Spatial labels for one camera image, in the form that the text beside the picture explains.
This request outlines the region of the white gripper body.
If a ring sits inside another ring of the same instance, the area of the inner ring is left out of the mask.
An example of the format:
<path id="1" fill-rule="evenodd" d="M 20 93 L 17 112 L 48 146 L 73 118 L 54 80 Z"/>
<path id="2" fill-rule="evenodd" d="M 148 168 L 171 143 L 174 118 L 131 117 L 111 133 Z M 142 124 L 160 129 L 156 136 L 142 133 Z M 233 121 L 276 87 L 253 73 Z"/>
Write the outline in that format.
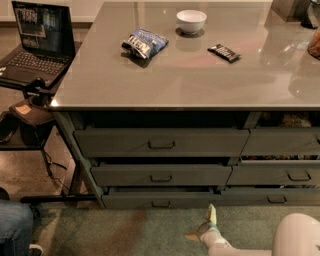
<path id="1" fill-rule="evenodd" d="M 197 229 L 197 237 L 207 247 L 208 256 L 231 256 L 234 248 L 212 222 L 204 222 Z"/>

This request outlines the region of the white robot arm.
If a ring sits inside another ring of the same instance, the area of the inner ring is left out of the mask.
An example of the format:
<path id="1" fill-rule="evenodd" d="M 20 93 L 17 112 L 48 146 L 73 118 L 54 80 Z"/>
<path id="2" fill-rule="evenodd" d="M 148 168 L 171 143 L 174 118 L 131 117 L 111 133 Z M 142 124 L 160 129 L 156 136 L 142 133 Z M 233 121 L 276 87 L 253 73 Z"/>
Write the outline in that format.
<path id="1" fill-rule="evenodd" d="M 204 244 L 208 256 L 320 256 L 320 222 L 302 213 L 289 214 L 279 222 L 270 250 L 233 247 L 218 229 L 213 204 L 205 221 L 184 236 Z"/>

